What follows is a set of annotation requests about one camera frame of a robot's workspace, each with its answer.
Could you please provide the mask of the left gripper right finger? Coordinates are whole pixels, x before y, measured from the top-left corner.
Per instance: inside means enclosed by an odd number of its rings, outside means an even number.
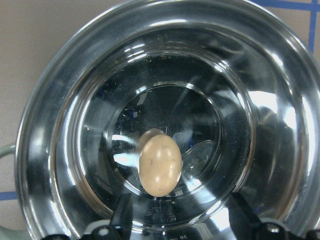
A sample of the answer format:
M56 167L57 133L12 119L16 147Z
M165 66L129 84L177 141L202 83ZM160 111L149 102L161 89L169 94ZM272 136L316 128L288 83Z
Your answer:
M309 230L300 237L274 221L262 222L251 209L245 198L238 192L228 197L230 228L237 240L318 240L320 231Z

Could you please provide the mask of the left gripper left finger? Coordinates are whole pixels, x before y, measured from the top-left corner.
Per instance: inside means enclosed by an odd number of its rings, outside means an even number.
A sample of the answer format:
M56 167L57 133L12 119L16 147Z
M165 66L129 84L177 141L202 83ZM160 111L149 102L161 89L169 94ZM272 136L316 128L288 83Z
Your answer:
M81 240L128 240L133 227L133 196L122 194L110 219L89 222L85 214L76 220L76 226L83 227Z

